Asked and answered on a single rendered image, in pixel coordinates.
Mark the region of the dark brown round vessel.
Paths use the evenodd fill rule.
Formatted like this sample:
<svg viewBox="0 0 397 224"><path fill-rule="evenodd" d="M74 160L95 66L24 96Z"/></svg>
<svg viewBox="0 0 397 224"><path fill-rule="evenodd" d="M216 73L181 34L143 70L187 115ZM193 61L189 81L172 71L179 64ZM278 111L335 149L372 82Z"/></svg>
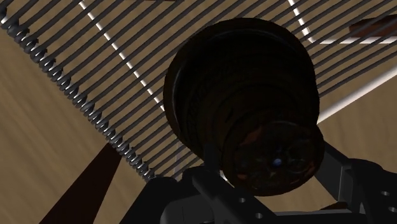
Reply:
<svg viewBox="0 0 397 224"><path fill-rule="evenodd" d="M193 35L164 82L168 123L196 156L210 145L226 179L255 196L306 183L324 157L314 65L273 22L234 18Z"/></svg>

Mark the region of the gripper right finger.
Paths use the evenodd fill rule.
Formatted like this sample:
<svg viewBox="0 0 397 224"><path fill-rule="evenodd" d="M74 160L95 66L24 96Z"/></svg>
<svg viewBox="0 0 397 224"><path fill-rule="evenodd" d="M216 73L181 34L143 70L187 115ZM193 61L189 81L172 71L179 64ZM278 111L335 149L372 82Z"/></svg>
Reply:
<svg viewBox="0 0 397 224"><path fill-rule="evenodd" d="M348 158L326 143L315 177L350 211L364 211L368 224L397 224L397 173L369 160Z"/></svg>

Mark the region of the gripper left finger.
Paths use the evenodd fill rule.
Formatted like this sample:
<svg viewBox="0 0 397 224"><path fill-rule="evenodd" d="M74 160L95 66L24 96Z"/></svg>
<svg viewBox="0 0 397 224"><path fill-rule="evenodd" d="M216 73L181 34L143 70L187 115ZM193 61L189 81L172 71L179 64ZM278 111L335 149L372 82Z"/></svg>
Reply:
<svg viewBox="0 0 397 224"><path fill-rule="evenodd" d="M204 165L180 181L157 176L147 182L120 224L273 224L277 216L252 195L219 175L217 149L204 145Z"/></svg>

